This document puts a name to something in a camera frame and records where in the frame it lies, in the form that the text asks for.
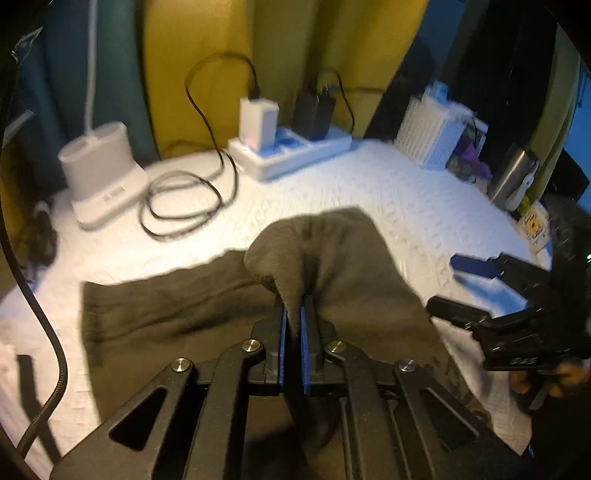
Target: bed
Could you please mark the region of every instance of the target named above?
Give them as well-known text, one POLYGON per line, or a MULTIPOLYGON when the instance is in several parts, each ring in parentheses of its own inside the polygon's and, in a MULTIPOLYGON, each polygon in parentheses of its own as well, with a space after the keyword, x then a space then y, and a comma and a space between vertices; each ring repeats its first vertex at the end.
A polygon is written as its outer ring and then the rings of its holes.
MULTIPOLYGON (((215 153, 201 153, 159 162, 148 173, 153 178, 183 169, 205 175, 217 162, 215 153)), ((222 194, 229 194, 229 168, 216 184, 222 194)), ((177 213, 212 200, 205 190, 175 192, 158 199, 157 207, 177 213)), ((59 234, 59 253, 44 273, 36 295, 62 342, 69 365, 66 394, 50 419, 62 454, 99 422, 80 339, 82 282, 120 283, 208 262, 225 250, 247 248, 275 220, 352 205, 374 220, 398 269, 423 302, 441 294, 484 307, 494 315, 523 307, 523 299, 500 282, 454 278, 449 268, 449 258, 455 252, 486 258, 503 251, 535 262, 512 220, 473 185, 447 171, 421 170, 383 142, 356 143, 347 154, 267 184, 241 175, 236 202, 201 230, 174 242, 148 237, 138 223, 136 208, 97 231, 82 231, 68 193, 58 193, 53 224, 59 234)), ((519 412, 509 394, 507 373, 482 370, 482 353, 468 332, 438 320, 436 325, 470 389, 491 412, 495 432, 521 453, 530 439, 530 420, 519 412)), ((34 358, 37 392, 45 400, 57 380, 57 363, 16 288, 0 306, 0 340, 34 358)))

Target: stainless steel bottle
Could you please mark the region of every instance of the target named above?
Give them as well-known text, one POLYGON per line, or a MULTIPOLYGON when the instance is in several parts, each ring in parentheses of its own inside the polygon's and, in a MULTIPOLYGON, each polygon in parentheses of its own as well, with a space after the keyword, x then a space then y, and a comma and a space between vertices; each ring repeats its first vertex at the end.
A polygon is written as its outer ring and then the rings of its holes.
POLYGON ((538 159, 531 150, 516 144, 511 145, 502 167, 495 173, 488 186, 487 195, 491 202, 504 210, 507 199, 537 164, 538 159))

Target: black power adapter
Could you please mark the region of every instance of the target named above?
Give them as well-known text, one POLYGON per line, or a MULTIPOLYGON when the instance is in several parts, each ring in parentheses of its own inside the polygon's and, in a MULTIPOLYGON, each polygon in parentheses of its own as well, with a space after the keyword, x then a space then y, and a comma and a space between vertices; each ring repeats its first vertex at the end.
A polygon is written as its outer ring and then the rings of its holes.
POLYGON ((316 81, 308 89, 301 90, 295 100, 291 129, 308 140, 324 138, 329 131, 330 121, 335 111, 336 100, 328 88, 316 92, 316 81))

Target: power strip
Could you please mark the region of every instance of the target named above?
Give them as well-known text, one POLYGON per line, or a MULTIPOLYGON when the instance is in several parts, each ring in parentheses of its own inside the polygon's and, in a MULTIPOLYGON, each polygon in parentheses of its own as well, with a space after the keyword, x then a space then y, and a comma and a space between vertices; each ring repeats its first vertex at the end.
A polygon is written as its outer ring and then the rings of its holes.
POLYGON ((320 140, 307 140, 287 127, 279 127, 271 148, 255 151, 238 138, 231 138, 228 150, 249 177, 262 182, 347 152, 351 142, 351 135, 333 125, 320 140))

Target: gray towel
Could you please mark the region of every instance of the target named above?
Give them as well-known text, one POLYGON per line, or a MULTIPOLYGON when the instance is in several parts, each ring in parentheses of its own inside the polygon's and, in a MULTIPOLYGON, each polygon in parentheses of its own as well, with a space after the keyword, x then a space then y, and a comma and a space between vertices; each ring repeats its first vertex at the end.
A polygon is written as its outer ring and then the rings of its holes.
MULTIPOLYGON (((373 222, 346 209, 273 223, 246 254, 231 251, 121 285, 87 283, 82 335, 101 418, 174 358, 199 363, 248 338, 272 311, 275 293, 288 310, 291 341, 298 342, 302 299, 311 294, 318 317, 332 322, 340 339, 376 360, 415 359, 462 403, 483 411, 373 222)), ((305 397, 296 379, 297 372, 286 373, 286 402, 251 401, 245 478, 343 477, 335 405, 305 397)))

